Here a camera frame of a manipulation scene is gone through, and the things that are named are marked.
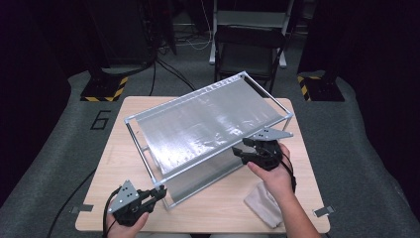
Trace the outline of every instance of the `dark background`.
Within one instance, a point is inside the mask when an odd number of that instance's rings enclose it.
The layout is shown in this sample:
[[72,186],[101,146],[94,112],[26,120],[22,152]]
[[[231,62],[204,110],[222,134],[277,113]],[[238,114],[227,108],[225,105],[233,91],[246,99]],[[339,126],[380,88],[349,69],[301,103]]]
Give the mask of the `dark background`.
[[[419,217],[417,5],[409,0],[363,2],[319,1],[299,72],[335,70],[354,88],[370,142]],[[70,15],[75,25],[68,21],[68,4],[77,12]],[[9,0],[2,5],[1,203],[65,108],[67,79],[86,70],[72,26],[84,33],[91,59],[109,66],[82,1]]]

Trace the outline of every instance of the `wrist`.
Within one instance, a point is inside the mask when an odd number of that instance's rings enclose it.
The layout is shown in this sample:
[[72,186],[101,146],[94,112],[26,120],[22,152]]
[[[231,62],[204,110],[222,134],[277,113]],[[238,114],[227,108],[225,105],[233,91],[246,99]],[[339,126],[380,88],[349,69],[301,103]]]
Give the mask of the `wrist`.
[[275,195],[274,198],[280,208],[284,205],[297,201],[297,197],[291,189]]

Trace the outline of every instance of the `yellow and black tape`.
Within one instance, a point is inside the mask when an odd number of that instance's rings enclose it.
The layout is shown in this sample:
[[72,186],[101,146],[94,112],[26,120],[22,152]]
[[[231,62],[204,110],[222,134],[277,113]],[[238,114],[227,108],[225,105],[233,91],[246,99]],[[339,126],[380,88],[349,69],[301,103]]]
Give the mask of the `yellow and black tape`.
[[311,96],[309,95],[308,88],[306,87],[305,79],[306,80],[321,79],[321,77],[319,77],[319,76],[308,76],[308,77],[297,76],[297,81],[299,82],[300,90],[302,91],[303,98],[305,98],[305,101],[311,101]]
[[109,97],[85,96],[85,97],[80,97],[80,101],[92,101],[92,102],[117,101],[118,98],[120,98],[121,94],[123,93],[124,87],[126,86],[128,79],[129,79],[128,77],[124,77],[121,80],[120,84],[118,85],[117,91],[115,92],[113,96],[109,96]]

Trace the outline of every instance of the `human hand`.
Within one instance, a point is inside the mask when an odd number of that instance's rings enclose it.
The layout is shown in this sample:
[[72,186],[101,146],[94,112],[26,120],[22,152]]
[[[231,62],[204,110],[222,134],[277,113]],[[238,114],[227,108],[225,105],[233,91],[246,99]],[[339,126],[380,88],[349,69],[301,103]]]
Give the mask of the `human hand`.
[[[282,156],[283,162],[291,169],[290,161],[285,157],[286,155],[290,158],[290,151],[283,144],[278,143],[278,145],[284,153]],[[252,162],[248,162],[247,166],[256,176],[263,180],[266,189],[274,197],[286,197],[287,195],[293,194],[290,174],[282,164],[271,171],[266,171]]]
[[149,213],[145,212],[137,220],[133,226],[120,225],[113,214],[108,213],[106,216],[106,227],[108,231],[108,238],[134,238],[137,233],[145,226],[148,220]]

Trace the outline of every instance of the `metal bracket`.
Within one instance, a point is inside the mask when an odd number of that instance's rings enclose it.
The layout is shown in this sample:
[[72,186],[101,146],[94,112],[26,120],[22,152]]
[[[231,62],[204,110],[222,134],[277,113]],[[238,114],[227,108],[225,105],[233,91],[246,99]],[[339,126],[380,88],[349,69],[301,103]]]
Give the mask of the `metal bracket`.
[[332,206],[325,206],[318,210],[314,210],[314,215],[316,217],[321,217],[323,215],[330,215],[331,213],[335,212],[336,210]]
[[139,194],[134,188],[133,184],[127,179],[124,184],[121,186],[120,191],[117,194],[114,202],[112,202],[108,213],[113,213],[124,206],[130,204],[134,200],[139,198]]
[[285,132],[285,131],[275,130],[275,129],[266,127],[256,132],[253,136],[253,139],[259,140],[259,141],[272,141],[272,140],[279,140],[279,139],[288,138],[292,136],[293,136],[293,133],[291,132]]
[[73,214],[78,214],[80,211],[91,212],[92,209],[93,209],[93,205],[81,204],[79,207],[78,206],[71,207],[71,210],[69,212]]

